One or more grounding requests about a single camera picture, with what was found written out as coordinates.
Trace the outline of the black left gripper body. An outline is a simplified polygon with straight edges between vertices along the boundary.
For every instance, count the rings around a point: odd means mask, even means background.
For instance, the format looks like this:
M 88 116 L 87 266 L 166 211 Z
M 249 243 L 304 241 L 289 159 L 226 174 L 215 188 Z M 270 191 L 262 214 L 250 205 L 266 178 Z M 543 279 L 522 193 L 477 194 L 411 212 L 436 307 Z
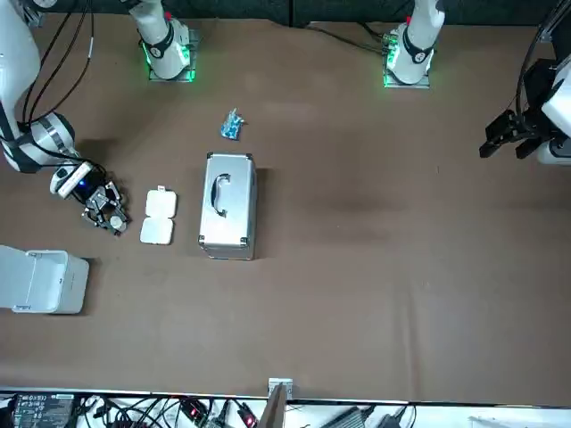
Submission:
M 526 107 L 521 107 L 521 95 L 517 96 L 516 115 L 518 127 L 529 135 L 544 136 L 550 131 L 550 122 L 542 112 L 547 95 L 556 74 L 556 61 L 540 58 L 523 75 Z

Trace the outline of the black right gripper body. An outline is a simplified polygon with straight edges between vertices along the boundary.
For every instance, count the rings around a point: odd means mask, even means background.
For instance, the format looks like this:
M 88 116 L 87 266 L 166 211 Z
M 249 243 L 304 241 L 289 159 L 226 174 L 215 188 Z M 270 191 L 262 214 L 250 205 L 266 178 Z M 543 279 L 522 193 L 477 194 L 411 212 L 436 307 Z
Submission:
M 74 171 L 70 176 L 73 186 L 71 194 L 84 206 L 102 207 L 108 202 L 105 185 L 107 175 L 102 171 Z

